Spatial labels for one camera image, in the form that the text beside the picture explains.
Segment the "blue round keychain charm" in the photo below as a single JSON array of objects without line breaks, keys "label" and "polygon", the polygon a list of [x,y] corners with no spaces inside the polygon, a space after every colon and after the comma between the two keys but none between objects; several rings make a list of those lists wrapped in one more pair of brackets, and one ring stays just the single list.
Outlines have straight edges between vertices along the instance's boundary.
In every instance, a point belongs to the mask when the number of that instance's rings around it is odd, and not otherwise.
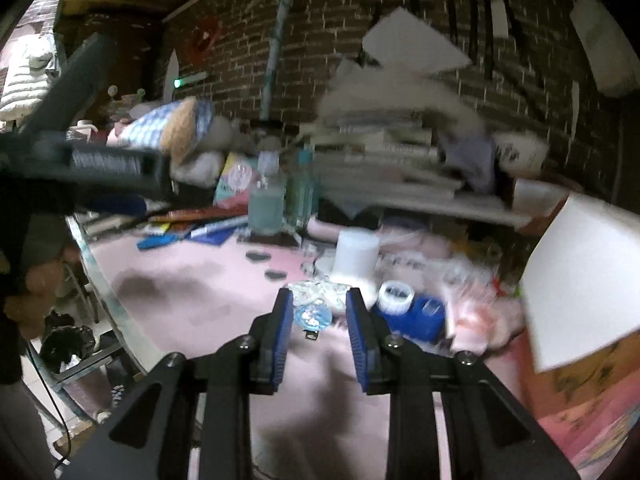
[{"label": "blue round keychain charm", "polygon": [[306,339],[317,340],[330,326],[346,324],[348,285],[307,280],[287,284],[286,288],[292,294],[294,322]]}]

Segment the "white cylindrical jar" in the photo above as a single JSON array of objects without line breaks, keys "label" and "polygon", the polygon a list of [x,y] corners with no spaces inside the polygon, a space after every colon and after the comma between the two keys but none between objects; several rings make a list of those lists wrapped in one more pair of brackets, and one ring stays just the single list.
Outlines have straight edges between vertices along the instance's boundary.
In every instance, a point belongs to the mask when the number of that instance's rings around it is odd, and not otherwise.
[{"label": "white cylindrical jar", "polygon": [[336,252],[330,278],[373,278],[381,240],[373,231],[347,228],[341,230],[337,239]]}]

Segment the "dark blue packet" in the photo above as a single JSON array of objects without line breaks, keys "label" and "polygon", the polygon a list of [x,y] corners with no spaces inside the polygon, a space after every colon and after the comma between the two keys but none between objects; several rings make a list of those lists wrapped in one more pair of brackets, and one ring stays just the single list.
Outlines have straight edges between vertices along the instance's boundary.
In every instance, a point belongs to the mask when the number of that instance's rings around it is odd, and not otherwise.
[{"label": "dark blue packet", "polygon": [[215,232],[208,232],[197,236],[191,236],[190,241],[210,246],[222,246],[236,231],[235,228],[228,228]]}]

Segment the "white pen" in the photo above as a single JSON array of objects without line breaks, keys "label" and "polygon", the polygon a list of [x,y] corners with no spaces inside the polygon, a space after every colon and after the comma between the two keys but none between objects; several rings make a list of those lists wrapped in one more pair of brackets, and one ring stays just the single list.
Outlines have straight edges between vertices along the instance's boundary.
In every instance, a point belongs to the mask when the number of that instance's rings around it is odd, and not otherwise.
[{"label": "white pen", "polygon": [[208,234],[213,234],[216,232],[228,230],[228,229],[236,229],[240,226],[246,226],[248,221],[248,215],[239,216],[234,218],[228,218],[212,223],[207,223],[205,226],[200,226],[199,228],[193,230],[190,233],[190,237],[199,237]]}]

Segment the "blue plastic card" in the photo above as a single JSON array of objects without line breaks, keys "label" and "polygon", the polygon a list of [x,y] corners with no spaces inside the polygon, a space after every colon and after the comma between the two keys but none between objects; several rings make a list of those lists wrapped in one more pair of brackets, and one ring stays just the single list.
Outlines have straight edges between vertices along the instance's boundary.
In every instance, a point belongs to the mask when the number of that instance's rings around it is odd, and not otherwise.
[{"label": "blue plastic card", "polygon": [[182,237],[177,234],[164,233],[162,235],[151,235],[143,237],[142,240],[139,240],[137,242],[137,248],[140,250],[140,252],[147,252],[148,250],[175,244],[179,240],[182,240]]}]

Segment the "green glass bottle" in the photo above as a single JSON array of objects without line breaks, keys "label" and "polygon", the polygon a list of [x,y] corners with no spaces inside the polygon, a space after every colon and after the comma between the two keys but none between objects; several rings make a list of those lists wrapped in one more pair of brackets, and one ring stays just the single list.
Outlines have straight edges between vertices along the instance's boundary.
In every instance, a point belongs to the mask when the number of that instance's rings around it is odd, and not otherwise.
[{"label": "green glass bottle", "polygon": [[296,231],[303,231],[319,207],[320,184],[314,172],[314,152],[310,148],[297,151],[288,172],[285,194],[285,219]]}]

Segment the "kotex pad package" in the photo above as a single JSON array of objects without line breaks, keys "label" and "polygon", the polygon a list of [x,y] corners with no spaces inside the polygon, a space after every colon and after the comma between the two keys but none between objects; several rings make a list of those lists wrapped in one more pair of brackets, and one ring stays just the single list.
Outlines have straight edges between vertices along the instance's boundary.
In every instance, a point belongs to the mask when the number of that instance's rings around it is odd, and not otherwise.
[{"label": "kotex pad package", "polygon": [[257,179],[256,158],[230,153],[217,181],[213,204],[224,208],[247,208],[250,187]]}]

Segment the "plush toy with plaid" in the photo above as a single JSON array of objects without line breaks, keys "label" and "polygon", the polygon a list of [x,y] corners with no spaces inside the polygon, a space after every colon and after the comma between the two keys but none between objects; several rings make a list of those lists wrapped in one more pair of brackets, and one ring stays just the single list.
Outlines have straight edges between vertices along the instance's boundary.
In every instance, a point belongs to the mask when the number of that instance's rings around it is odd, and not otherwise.
[{"label": "plush toy with plaid", "polygon": [[149,110],[112,128],[106,144],[140,148],[169,157],[170,176],[179,183],[212,188],[224,166],[224,155],[237,140],[239,128],[215,113],[214,103],[190,96]]}]

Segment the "stack of books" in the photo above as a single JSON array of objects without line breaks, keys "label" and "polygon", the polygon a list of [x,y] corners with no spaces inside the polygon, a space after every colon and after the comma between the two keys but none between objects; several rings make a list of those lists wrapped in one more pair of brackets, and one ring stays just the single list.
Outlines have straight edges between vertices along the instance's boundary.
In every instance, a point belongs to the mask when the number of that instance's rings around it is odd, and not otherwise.
[{"label": "stack of books", "polygon": [[436,216],[487,222],[519,229],[529,222],[495,194],[475,192],[459,171],[447,167],[439,147],[446,132],[396,122],[328,128],[320,122],[299,125],[296,140],[316,152],[326,195],[346,203],[384,206]]}]

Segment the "purple grey cloth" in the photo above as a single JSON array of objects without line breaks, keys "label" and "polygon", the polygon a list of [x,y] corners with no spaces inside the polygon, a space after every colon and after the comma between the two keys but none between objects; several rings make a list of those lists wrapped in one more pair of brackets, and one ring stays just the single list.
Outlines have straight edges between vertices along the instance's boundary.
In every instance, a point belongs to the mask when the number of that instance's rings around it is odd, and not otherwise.
[{"label": "purple grey cloth", "polygon": [[449,134],[439,138],[439,147],[447,167],[457,170],[477,193],[494,189],[496,144],[487,134],[457,139]]}]

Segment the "white cardboard box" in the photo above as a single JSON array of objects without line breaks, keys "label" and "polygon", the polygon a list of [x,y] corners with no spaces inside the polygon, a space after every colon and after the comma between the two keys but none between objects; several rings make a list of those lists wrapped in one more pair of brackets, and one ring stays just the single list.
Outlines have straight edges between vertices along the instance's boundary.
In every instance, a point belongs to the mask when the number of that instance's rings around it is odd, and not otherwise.
[{"label": "white cardboard box", "polygon": [[571,195],[521,279],[534,367],[579,361],[639,329],[639,217]]}]

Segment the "panda print white bowl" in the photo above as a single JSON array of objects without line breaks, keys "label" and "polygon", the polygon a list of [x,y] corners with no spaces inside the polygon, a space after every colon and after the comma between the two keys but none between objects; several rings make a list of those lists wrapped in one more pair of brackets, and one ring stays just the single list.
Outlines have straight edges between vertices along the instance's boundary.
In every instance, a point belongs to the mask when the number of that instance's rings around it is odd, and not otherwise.
[{"label": "panda print white bowl", "polygon": [[536,178],[549,153],[549,144],[533,132],[494,134],[500,168],[514,178]]}]

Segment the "white fluffy fur item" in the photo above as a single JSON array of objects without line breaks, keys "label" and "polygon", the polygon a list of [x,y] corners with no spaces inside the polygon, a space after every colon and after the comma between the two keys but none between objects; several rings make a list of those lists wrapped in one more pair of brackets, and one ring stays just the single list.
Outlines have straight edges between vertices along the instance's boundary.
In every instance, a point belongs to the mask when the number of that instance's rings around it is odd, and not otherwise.
[{"label": "white fluffy fur item", "polygon": [[335,119],[373,113],[421,113],[456,139],[479,136],[486,124],[443,82],[400,66],[361,66],[343,61],[317,104],[317,117]]}]

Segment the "white paper sheet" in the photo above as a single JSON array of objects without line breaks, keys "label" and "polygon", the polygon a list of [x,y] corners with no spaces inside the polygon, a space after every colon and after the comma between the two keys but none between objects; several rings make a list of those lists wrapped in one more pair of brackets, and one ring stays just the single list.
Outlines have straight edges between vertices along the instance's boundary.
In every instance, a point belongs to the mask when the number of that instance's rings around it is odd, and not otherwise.
[{"label": "white paper sheet", "polygon": [[363,36],[362,48],[383,66],[402,66],[422,75],[471,64],[471,59],[450,40],[404,8],[381,18]]}]

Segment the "white tote bag on wall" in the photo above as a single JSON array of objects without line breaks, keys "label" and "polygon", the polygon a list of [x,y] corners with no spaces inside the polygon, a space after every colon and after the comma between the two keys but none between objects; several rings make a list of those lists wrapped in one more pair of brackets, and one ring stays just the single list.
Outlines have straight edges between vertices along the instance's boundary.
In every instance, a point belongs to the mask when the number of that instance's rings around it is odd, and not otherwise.
[{"label": "white tote bag on wall", "polygon": [[598,91],[609,98],[619,98],[638,90],[638,55],[605,6],[598,0],[577,0],[570,19]]}]

